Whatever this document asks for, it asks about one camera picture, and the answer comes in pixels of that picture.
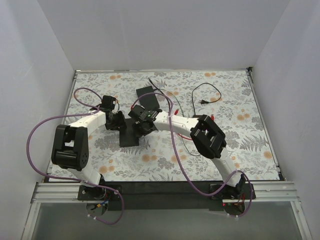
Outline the black rectangular box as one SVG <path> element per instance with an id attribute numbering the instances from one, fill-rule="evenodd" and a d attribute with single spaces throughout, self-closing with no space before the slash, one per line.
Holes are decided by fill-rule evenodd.
<path id="1" fill-rule="evenodd" d="M 148 111 L 153 111 L 160 108 L 158 99 L 155 94 L 149 94 L 142 97 L 142 95 L 153 93 L 153 92 L 154 90 L 152 86 L 146 86 L 146 87 L 136 89 L 136 93 L 139 98 L 140 105 Z"/>

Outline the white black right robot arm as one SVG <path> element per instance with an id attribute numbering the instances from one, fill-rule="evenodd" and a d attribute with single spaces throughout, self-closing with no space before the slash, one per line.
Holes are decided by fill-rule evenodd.
<path id="1" fill-rule="evenodd" d="M 167 113 L 161 109 L 146 110 L 140 105 L 131 108 L 128 114 L 133 120 L 133 129 L 141 136 L 146 136 L 153 131 L 169 131 L 173 151 L 180 170 L 191 187 L 199 194 L 213 197 L 222 193 L 227 198 L 238 198 L 243 194 L 246 182 L 245 174 L 238 171 L 226 149 L 226 135 L 208 115 L 198 118 L 189 118 Z M 175 145 L 174 134 L 190 137 L 201 156 L 211 160 L 219 171 L 223 184 L 211 193 L 199 190 L 188 178 Z"/>

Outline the black network switch with ports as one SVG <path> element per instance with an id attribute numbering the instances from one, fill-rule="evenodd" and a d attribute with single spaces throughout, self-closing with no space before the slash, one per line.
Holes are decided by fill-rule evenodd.
<path id="1" fill-rule="evenodd" d="M 121 148 L 140 145 L 140 138 L 136 135 L 133 127 L 135 123 L 132 118 L 126 118 L 124 125 L 119 128 L 119 146 Z"/>

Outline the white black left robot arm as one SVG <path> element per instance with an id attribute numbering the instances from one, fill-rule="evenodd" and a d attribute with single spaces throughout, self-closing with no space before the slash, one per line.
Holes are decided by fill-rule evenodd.
<path id="1" fill-rule="evenodd" d="M 71 172 L 85 184 L 99 185 L 103 177 L 90 163 L 89 136 L 102 126 L 110 131 L 119 131 L 125 126 L 122 111 L 114 112 L 117 104 L 115 97 L 104 95 L 90 115 L 69 125 L 58 125 L 53 141 L 52 163 Z"/>

